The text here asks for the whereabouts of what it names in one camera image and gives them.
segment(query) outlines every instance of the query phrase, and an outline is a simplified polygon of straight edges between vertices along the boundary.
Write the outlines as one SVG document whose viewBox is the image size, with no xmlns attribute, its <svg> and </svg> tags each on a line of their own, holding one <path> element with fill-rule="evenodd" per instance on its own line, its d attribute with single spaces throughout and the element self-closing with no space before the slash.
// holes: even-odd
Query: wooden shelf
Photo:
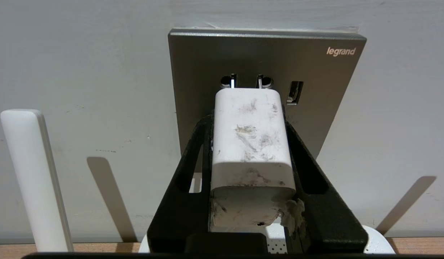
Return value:
<svg viewBox="0 0 444 259">
<path fill-rule="evenodd" d="M 388 238 L 398 254 L 444 254 L 444 237 Z M 76 243 L 76 252 L 136 253 L 140 243 Z M 36 252 L 34 244 L 0 245 L 0 259 L 20 259 Z"/>
</svg>

